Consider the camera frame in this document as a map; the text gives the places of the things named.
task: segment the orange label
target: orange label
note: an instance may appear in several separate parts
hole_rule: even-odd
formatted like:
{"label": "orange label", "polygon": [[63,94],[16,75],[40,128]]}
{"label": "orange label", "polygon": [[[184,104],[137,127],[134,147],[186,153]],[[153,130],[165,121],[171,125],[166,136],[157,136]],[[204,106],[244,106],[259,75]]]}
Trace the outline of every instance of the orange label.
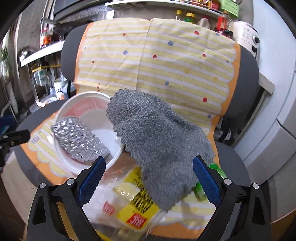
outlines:
{"label": "orange label", "polygon": [[103,206],[103,211],[111,216],[115,212],[115,208],[108,202],[105,202]]}
{"label": "orange label", "polygon": [[129,220],[126,222],[137,229],[142,228],[143,224],[146,222],[146,218],[142,217],[140,214],[135,213]]}

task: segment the white bucket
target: white bucket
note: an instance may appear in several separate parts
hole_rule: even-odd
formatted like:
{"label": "white bucket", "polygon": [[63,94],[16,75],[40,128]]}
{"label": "white bucket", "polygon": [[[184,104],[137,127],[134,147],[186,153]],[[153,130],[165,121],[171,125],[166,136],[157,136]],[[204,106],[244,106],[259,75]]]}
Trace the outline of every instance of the white bucket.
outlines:
{"label": "white bucket", "polygon": [[[56,123],[67,116],[78,117],[110,150],[110,155],[105,158],[106,170],[116,162],[123,150],[123,144],[120,142],[121,138],[117,137],[112,123],[106,116],[109,102],[110,97],[106,94],[94,91],[84,92],[64,103],[54,120]],[[90,167],[90,165],[85,165],[70,158],[55,137],[54,146],[57,157],[63,161],[73,174],[78,175],[83,169]]]}

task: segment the bottle with red cap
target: bottle with red cap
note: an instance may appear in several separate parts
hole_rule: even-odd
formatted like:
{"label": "bottle with red cap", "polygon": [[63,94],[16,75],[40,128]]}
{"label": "bottle with red cap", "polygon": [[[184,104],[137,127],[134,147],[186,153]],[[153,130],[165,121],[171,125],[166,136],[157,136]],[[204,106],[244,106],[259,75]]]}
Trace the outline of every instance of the bottle with red cap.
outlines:
{"label": "bottle with red cap", "polygon": [[208,17],[203,17],[200,21],[198,21],[197,25],[208,28],[208,29],[211,28]]}

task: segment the shelf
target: shelf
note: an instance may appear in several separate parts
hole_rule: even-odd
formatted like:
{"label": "shelf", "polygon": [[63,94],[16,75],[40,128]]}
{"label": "shelf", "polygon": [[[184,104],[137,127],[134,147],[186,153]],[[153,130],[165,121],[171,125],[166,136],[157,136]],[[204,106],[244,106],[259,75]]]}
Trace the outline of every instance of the shelf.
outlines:
{"label": "shelf", "polygon": [[37,51],[36,53],[30,55],[29,57],[25,58],[23,61],[21,61],[20,66],[23,67],[26,64],[33,62],[34,60],[40,59],[40,58],[47,56],[49,54],[52,54],[52,53],[59,52],[62,50],[63,45],[64,45],[64,41],[60,41],[60,42],[51,44],[51,45]]}
{"label": "shelf", "polygon": [[119,4],[124,3],[133,3],[133,2],[146,2],[147,5],[157,5],[157,6],[165,6],[165,7],[179,7],[181,10],[191,10],[199,13],[206,14],[213,18],[218,18],[222,14],[222,12],[215,12],[205,7],[200,7],[197,5],[185,3],[185,2],[178,2],[174,0],[123,0],[123,1],[116,1],[116,2],[108,2],[105,3],[105,6],[116,6]]}

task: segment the microfiber cloth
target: microfiber cloth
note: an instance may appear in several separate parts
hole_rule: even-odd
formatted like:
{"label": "microfiber cloth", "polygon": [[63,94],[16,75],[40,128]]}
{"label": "microfiber cloth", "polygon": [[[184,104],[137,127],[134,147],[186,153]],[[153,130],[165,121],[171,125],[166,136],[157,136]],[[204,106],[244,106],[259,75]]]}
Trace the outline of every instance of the microfiber cloth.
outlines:
{"label": "microfiber cloth", "polygon": [[196,186],[194,157],[213,163],[215,154],[203,130],[156,96],[121,89],[111,98],[107,117],[141,167],[149,196],[163,210]]}

